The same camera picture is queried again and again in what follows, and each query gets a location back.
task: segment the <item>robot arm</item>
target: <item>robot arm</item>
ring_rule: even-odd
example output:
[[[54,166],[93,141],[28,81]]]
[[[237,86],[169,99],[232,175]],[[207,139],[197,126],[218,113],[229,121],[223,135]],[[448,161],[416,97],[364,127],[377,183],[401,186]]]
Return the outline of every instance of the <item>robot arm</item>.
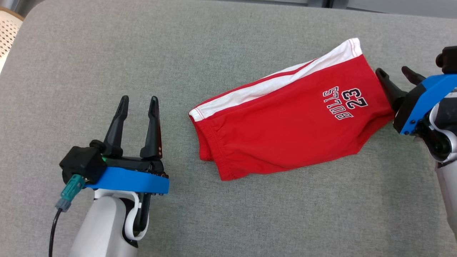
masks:
[[[428,78],[402,67],[415,85],[410,92],[400,90],[382,69],[376,76],[395,111],[393,127],[421,139],[436,161],[447,221],[457,240],[457,46],[444,48],[436,64],[444,74]]]
[[[138,255],[137,242],[149,226],[151,196],[167,194],[170,182],[160,160],[162,143],[157,97],[152,97],[149,106],[149,127],[140,157],[122,155],[122,128],[127,112],[128,96],[123,96],[104,142],[93,140],[89,147],[74,146],[60,162],[67,186],[56,204],[58,213],[51,232],[49,256],[52,256],[53,232],[60,212],[66,212],[73,197],[85,187],[94,189],[94,203],[69,255]],[[115,194],[130,198],[115,197]]]

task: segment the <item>gray upholstered table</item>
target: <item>gray upholstered table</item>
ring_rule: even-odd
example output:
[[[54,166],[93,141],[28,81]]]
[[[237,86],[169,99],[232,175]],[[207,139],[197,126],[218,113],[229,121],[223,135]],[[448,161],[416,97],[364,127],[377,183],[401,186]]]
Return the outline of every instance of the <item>gray upholstered table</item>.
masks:
[[[222,182],[200,161],[187,112],[221,92],[359,37],[373,67],[429,76],[457,20],[228,1],[47,0],[27,16],[0,76],[0,256],[45,256],[73,145],[103,139],[130,96],[122,146],[137,155],[161,100],[171,192],[151,204],[141,256],[451,256],[433,161],[390,125],[358,155]],[[91,205],[59,220],[65,256]]]

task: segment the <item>gray cushion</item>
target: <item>gray cushion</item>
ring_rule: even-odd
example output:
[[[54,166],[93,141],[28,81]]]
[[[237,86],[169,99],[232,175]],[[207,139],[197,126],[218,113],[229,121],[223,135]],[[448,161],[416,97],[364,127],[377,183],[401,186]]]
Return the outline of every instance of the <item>gray cushion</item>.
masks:
[[[45,256],[73,145],[103,139],[122,95],[122,146],[144,145],[160,100],[170,194],[154,197],[140,256],[451,256],[434,162],[391,125],[357,155],[222,182],[198,158],[187,112],[214,95],[359,37],[373,69],[409,90],[409,65],[437,74],[457,20],[227,1],[48,0],[27,16],[0,75],[0,256]],[[93,192],[61,215],[71,248]]]

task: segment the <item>red shorts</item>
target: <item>red shorts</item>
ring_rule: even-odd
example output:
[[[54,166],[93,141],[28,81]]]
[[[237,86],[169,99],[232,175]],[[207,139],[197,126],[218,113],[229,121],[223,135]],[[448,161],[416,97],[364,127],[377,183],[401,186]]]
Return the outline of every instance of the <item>red shorts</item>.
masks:
[[[357,38],[189,112],[200,159],[222,180],[268,174],[359,152],[393,111]]]

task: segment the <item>number 23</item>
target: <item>number 23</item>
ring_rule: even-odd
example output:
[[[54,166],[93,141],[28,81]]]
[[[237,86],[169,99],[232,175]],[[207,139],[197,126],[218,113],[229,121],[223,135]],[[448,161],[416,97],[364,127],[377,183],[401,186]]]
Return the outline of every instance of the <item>number 23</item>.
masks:
[[[356,106],[358,107],[365,107],[368,106],[367,102],[362,96],[362,93],[360,93],[360,90],[358,88],[353,88],[350,90],[346,90],[341,92],[341,96],[343,96],[343,99],[346,100],[346,106],[349,109],[354,109]],[[356,100],[351,100],[351,96],[357,97]]]

